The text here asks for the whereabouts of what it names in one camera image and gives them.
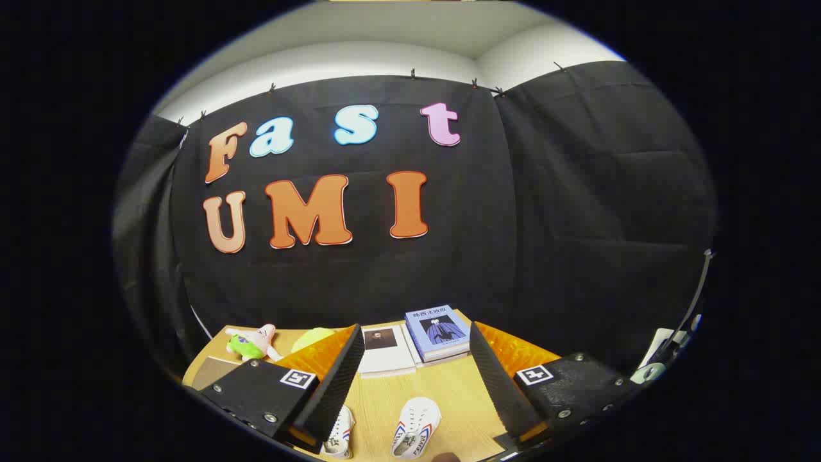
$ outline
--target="sneaker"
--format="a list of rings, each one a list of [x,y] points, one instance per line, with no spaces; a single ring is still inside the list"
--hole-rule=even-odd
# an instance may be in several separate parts
[[[398,459],[421,457],[441,421],[442,413],[432,400],[422,397],[408,400],[399,414],[391,455]]]
[[[322,449],[319,452],[338,459],[350,459],[353,455],[350,448],[351,429],[355,423],[354,414],[343,405],[342,409],[339,409],[339,416],[333,425],[331,435],[326,442],[322,443]]]

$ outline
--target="plush toy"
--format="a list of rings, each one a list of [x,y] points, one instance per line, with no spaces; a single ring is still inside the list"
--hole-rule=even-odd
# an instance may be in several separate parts
[[[241,355],[243,362],[249,359],[262,359],[266,355],[274,361],[279,361],[282,355],[271,346],[271,339],[276,331],[277,328],[273,324],[266,324],[259,330],[226,329],[225,333],[230,335],[231,339],[225,345],[225,350]]]

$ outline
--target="black curtain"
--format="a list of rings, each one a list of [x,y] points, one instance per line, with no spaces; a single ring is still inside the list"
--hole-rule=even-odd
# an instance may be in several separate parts
[[[115,190],[113,252],[122,293],[155,359],[181,379],[209,338],[187,301],[170,220],[171,176],[186,128],[151,116]]]
[[[461,135],[440,146],[420,110],[436,103],[458,114]],[[333,137],[337,112],[369,104],[378,110],[373,139],[342,146]],[[277,117],[293,120],[286,152],[252,157],[257,128]],[[247,123],[225,176],[206,184],[209,142]],[[292,329],[363,325],[402,319],[405,312],[456,300],[492,303],[514,289],[516,215],[505,135],[491,94],[472,85],[400,76],[314,81],[231,104],[190,126],[177,160],[172,192],[174,240],[194,309],[211,330],[226,324],[273,323]],[[390,173],[417,171],[420,238],[396,239]],[[274,250],[272,204],[265,187],[290,180],[308,201],[317,180],[342,174],[347,229],[352,242],[297,243]],[[211,243],[203,201],[222,198],[222,229],[232,236],[227,194],[245,192],[245,246],[225,254]],[[466,311],[484,317],[480,308]]]
[[[696,139],[626,62],[568,67],[495,100],[516,185],[509,331],[635,369],[686,313],[713,240]]]

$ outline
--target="orange soft pad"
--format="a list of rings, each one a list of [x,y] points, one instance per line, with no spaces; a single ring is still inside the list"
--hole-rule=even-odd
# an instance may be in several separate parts
[[[322,381],[339,353],[345,348],[355,327],[356,325],[346,327],[330,337],[287,355],[274,364],[316,374],[316,378]]]
[[[540,364],[550,363],[560,358],[530,342],[508,334],[502,330],[474,321],[479,332],[488,341],[490,348],[502,364],[505,373],[512,379],[516,371]]]

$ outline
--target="stack of books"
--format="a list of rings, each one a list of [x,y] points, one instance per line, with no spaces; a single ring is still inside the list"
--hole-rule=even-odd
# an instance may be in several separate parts
[[[364,379],[411,374],[464,358],[470,349],[470,329],[448,305],[406,313],[404,324],[362,329],[362,336]]]
[[[401,328],[416,367],[464,358],[470,349],[470,329],[448,305],[408,312]]]

